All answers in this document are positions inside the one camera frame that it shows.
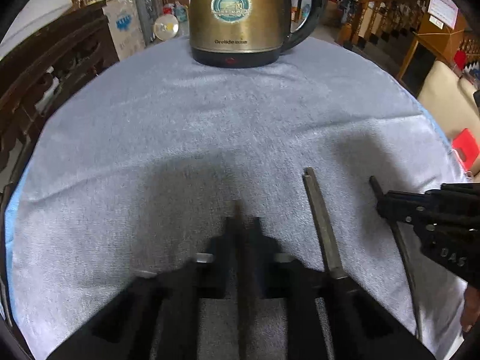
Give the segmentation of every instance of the kettle handle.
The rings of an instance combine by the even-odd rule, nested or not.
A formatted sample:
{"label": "kettle handle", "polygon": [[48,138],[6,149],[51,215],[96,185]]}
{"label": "kettle handle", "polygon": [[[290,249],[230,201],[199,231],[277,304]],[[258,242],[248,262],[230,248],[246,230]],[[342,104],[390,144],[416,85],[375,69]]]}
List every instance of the kettle handle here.
{"label": "kettle handle", "polygon": [[[282,52],[291,49],[300,42],[303,42],[316,28],[318,20],[325,13],[327,0],[311,0],[311,10],[303,25],[295,32],[290,32],[290,9],[286,13],[288,20],[288,35],[282,46]],[[291,7],[291,0],[288,0],[287,7]]]}

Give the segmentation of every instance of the red object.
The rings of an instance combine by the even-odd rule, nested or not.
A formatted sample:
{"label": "red object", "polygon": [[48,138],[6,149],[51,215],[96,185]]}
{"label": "red object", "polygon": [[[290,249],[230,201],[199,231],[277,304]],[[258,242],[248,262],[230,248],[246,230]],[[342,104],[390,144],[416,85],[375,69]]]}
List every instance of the red object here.
{"label": "red object", "polygon": [[453,57],[453,61],[462,71],[465,67],[465,64],[467,63],[467,54],[465,53],[465,51],[458,50],[455,54],[455,57]]}
{"label": "red object", "polygon": [[480,150],[477,141],[468,128],[465,128],[453,141],[452,147],[456,150],[458,159],[465,171],[472,168]]}

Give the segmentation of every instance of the poster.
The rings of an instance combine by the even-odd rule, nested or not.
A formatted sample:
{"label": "poster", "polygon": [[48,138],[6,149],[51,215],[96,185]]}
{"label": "poster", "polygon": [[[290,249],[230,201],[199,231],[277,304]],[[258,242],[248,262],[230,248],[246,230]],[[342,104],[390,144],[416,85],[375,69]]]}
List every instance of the poster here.
{"label": "poster", "polygon": [[448,27],[454,29],[457,22],[458,8],[452,0],[430,0],[428,13],[434,15]]}
{"label": "poster", "polygon": [[145,48],[135,0],[107,0],[103,12],[120,61]]}

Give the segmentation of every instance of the metal rod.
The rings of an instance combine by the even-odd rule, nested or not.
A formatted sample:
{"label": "metal rod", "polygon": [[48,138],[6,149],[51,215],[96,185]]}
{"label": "metal rod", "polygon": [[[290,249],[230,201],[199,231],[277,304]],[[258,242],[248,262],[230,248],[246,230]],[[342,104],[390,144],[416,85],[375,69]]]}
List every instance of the metal rod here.
{"label": "metal rod", "polygon": [[[375,176],[370,176],[368,181],[370,183],[371,189],[373,190],[373,193],[375,194],[377,202],[379,202],[385,196],[383,194],[380,183],[377,181]],[[413,278],[413,266],[410,261],[410,256],[407,251],[405,242],[403,241],[402,234],[400,233],[398,223],[392,220],[387,220],[386,222],[388,223],[388,226],[390,226],[390,230],[392,230],[393,238],[395,240],[395,243],[397,244],[398,253],[400,254],[400,258],[402,259],[406,281],[409,284],[410,296],[412,299],[413,316],[416,323],[415,336],[420,342],[423,342],[423,322],[422,316],[420,314],[420,300],[417,293],[417,286],[415,285],[415,279]]]}
{"label": "metal rod", "polygon": [[335,240],[322,192],[320,191],[315,172],[312,168],[305,169],[303,183],[310,203],[320,248],[322,249],[324,269],[336,278],[343,277],[345,273],[343,271],[340,253],[338,252],[337,241]]}

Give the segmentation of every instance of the kettle label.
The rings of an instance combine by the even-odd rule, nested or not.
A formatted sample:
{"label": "kettle label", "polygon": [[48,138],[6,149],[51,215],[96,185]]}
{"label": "kettle label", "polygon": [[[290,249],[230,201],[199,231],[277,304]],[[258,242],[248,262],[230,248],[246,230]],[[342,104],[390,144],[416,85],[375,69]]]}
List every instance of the kettle label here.
{"label": "kettle label", "polygon": [[250,0],[212,0],[211,8],[218,20],[236,23],[250,14],[251,2]]}

